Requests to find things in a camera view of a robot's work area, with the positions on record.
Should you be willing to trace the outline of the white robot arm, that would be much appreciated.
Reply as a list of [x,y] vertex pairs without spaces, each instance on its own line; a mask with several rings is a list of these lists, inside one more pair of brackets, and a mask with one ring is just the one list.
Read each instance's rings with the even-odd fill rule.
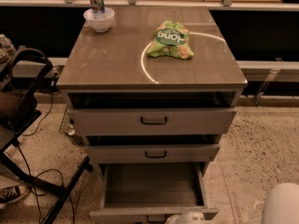
[[[169,217],[164,224],[206,224],[201,212],[187,212]],[[299,185],[281,183],[267,194],[260,223],[245,224],[299,224]]]

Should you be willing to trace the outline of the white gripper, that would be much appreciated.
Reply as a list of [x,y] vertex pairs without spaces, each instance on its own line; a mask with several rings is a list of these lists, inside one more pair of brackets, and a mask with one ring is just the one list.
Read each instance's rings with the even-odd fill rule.
[[185,212],[169,217],[164,224],[204,224],[205,217],[201,212]]

